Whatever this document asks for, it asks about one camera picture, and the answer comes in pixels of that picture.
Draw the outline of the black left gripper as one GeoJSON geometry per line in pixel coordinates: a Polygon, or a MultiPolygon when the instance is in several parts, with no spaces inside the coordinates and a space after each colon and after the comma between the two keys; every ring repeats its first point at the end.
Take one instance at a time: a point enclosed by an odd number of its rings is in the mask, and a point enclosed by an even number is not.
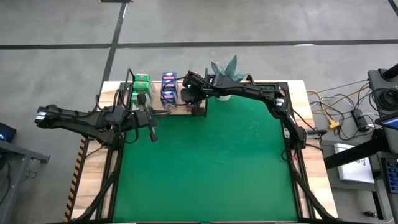
{"type": "Polygon", "coordinates": [[[121,92],[115,93],[116,99],[120,101],[120,105],[116,105],[114,109],[114,138],[116,142],[127,142],[124,139],[123,134],[127,131],[134,130],[136,134],[139,134],[139,128],[149,128],[150,140],[152,142],[157,141],[157,133],[155,127],[157,126],[157,120],[155,118],[166,118],[171,114],[169,110],[154,110],[151,111],[145,105],[146,99],[142,93],[138,94],[138,100],[141,102],[143,108],[138,110],[129,109],[123,102],[121,92]]]}

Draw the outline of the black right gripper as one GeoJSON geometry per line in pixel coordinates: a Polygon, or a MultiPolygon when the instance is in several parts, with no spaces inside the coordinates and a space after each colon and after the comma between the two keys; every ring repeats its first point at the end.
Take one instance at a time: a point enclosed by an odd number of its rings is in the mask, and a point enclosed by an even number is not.
{"type": "Polygon", "coordinates": [[[192,116],[206,116],[206,109],[201,105],[208,98],[211,84],[199,74],[188,71],[183,78],[182,101],[189,106],[192,116]]]}

